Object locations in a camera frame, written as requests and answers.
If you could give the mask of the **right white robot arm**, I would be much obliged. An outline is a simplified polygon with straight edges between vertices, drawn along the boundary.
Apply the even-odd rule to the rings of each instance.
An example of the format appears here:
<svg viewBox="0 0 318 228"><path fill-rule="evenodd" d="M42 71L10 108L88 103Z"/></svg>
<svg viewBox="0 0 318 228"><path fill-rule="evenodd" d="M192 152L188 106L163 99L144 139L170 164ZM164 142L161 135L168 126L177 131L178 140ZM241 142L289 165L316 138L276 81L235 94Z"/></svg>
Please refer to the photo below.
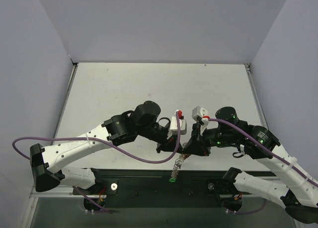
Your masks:
<svg viewBox="0 0 318 228"><path fill-rule="evenodd" d="M267 167L279 183L263 180L231 167L222 178L224 189L235 189L271 201L304 223L318 222L318 182L310 176L295 157L290 156L279 139L263 126L240 120L236 110L227 106L219 109L215 118L200 106L192 111L195 124L183 153L208 156L212 147L237 148L233 157L245 155Z"/></svg>

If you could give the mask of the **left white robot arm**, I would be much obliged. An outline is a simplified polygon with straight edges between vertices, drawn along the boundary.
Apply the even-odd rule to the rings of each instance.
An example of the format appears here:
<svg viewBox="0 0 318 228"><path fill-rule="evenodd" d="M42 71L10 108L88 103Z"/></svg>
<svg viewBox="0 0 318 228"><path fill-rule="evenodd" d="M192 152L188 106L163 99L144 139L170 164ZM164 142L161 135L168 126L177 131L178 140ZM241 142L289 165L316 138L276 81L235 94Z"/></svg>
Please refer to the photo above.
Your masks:
<svg viewBox="0 0 318 228"><path fill-rule="evenodd" d="M153 101L112 116L85 134L52 146L30 147L30 165L35 190L45 192L59 185L76 186L91 194L101 190L102 182L92 168L70 164L95 152L133 142L138 136L156 142L176 154L181 150L180 136L187 132L182 111L177 110L165 126L159 124L161 108Z"/></svg>

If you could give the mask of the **large metal keyring with keys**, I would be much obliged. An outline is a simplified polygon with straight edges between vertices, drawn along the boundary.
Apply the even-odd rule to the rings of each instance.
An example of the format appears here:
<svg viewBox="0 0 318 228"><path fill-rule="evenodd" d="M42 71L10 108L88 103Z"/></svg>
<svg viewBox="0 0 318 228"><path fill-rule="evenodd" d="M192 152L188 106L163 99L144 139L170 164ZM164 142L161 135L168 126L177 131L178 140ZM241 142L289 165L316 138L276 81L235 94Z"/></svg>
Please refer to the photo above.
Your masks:
<svg viewBox="0 0 318 228"><path fill-rule="evenodd" d="M176 159L172 172L171 172L171 177L169 179L170 183L174 183L177 179L178 173L182 167L182 164L184 161L190 157L190 154L180 154L179 157Z"/></svg>

